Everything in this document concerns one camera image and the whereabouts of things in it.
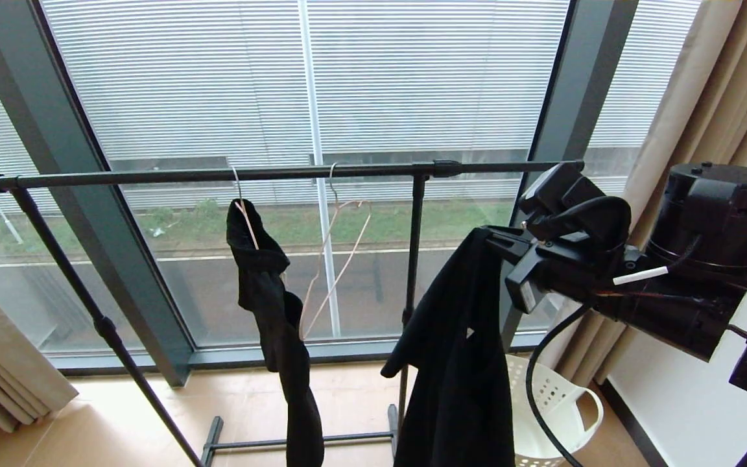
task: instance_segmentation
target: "black baseboard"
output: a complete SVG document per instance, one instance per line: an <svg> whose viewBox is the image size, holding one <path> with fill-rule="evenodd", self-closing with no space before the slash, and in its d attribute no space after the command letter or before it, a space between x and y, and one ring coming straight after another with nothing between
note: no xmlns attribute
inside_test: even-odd
<svg viewBox="0 0 747 467"><path fill-rule="evenodd" d="M604 399L613 408L613 413L616 414L616 417L619 417L622 425L624 425L624 428L628 431L632 440L634 440L635 445L640 450L641 455L644 456L647 464L650 467L668 467L665 459L661 458L658 449L653 446L650 437L647 436L647 433L638 424L638 420L635 419L635 416L625 404L624 399L619 395L619 391L616 391L616 388L610 384L608 379L605 379L604 384L599 385L599 389L601 389Z"/></svg>

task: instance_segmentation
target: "tiled floor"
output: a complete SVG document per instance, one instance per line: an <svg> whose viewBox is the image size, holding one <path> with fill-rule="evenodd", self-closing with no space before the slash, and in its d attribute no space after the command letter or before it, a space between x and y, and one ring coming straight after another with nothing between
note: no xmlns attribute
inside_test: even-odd
<svg viewBox="0 0 747 467"><path fill-rule="evenodd" d="M379 375L381 363L315 366L312 387L324 434L386 431L388 404L397 401L398 378ZM158 376L149 382L198 452L211 420L224 419L220 442L285 436L284 397L278 375L266 370L195 372L186 387L172 390ZM183 452L127 377L74 379L80 396L57 414L9 435L0 431L0 466L184 466ZM592 403L582 411L595 411ZM578 455L587 467L646 467L619 421L604 425ZM326 449L325 467L391 465L388 442ZM220 451L216 467L285 465L283 450Z"/></svg>

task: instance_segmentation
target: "clothes hanger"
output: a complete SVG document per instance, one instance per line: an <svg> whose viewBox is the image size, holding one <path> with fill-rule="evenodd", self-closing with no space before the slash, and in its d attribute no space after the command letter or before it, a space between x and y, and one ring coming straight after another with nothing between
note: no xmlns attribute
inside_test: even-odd
<svg viewBox="0 0 747 467"><path fill-rule="evenodd" d="M344 265L342 266L342 269L338 274L336 275L335 280L330 285L330 289L327 292L327 295L322 300L321 304L319 305L319 308L316 310L316 313L313 316L313 319L311 320L311 324L308 325L306 330L303 330L303 326L299 326L299 334L300 338L302 340L305 340L308 336L308 334L311 333L311 330L313 329L313 326L316 323L316 320L319 319L319 315L324 310L324 305L327 304L328 300L330 299L330 296L333 294L334 290L336 289L336 284L338 284L338 281L342 278L342 275L344 272L348 269L348 266L350 266L350 261L353 259L353 255L356 254L356 250L359 247L359 242L362 241L362 236L365 234L365 230L368 228L368 224L371 221L371 217L374 215L374 208L371 205L370 201L367 201L365 199L356 200L356 201L346 201L344 203L338 203L338 193L336 192L336 189L333 186L333 171L336 168L337 163L334 162L333 165L330 165L330 174L328 178L328 184L330 185L330 191L333 192L333 199L334 199L334 205L335 205L335 211L333 213L333 218L330 219L330 225L327 228L327 235L324 236L324 241L322 242L321 249L319 250L319 255L316 257L316 273L315 276L311 279L311 283L307 286L307 293L305 294L305 301L303 301L302 304L302 319L300 321L303 322L303 316L305 316L305 311L307 310L307 304L309 302L309 299L311 298L311 292L313 290L313 286L316 283L317 279L320 277L320 271L321 271L321 258L322 255L324 255L324 248L327 246L327 240L330 238L330 232L333 231L333 226L336 223L336 219L338 219L338 215L340 215L340 212L351 205L355 205L356 209L359 209L362 207L362 205L367 205L368 207L368 218L365 219L364 224L362 224L362 230L359 231L359 236L356 237L356 242L353 243L353 249L350 250L350 254L348 255L348 259L345 260Z"/></svg>
<svg viewBox="0 0 747 467"><path fill-rule="evenodd" d="M252 223L250 222L250 216L246 215L246 207L244 206L244 197L241 195L241 181L238 178L238 170L234 167L232 167L232 172L235 174L235 184L238 187L238 202L235 204L235 207L238 208L239 211L241 211L241 215L244 216L244 221L246 221L246 228L250 231L250 237L252 238L252 244L255 246L255 249L258 249L258 240L255 239L255 232L252 231Z"/></svg>

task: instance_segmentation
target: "robotic arm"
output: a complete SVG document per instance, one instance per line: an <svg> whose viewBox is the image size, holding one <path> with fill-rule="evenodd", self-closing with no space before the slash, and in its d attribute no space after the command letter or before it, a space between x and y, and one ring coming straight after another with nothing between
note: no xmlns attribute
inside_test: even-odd
<svg viewBox="0 0 747 467"><path fill-rule="evenodd" d="M524 230L499 232L489 243L513 264L506 286L524 313L554 291L583 302L576 318L593 308L705 361L726 330L747 342L747 332L729 324L747 290L746 167L673 167L645 252L625 243L626 201L606 196L573 166L542 174L519 207L528 215ZM729 381L747 390L747 348Z"/></svg>

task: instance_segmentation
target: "white plastic basket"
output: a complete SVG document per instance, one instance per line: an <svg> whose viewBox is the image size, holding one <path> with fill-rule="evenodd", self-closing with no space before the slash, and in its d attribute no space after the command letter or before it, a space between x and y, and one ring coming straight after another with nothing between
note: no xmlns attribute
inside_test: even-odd
<svg viewBox="0 0 747 467"><path fill-rule="evenodd" d="M515 432L515 465L517 467L552 467L563 464L563 457L543 434L527 401L527 365L525 358L506 356L509 384L512 390L512 420ZM595 435L604 419L604 406L592 390L578 387L553 372L536 364L532 375L534 399L549 429L569 452L583 448ZM599 415L589 429L584 429L577 401L584 394L595 401Z"/></svg>

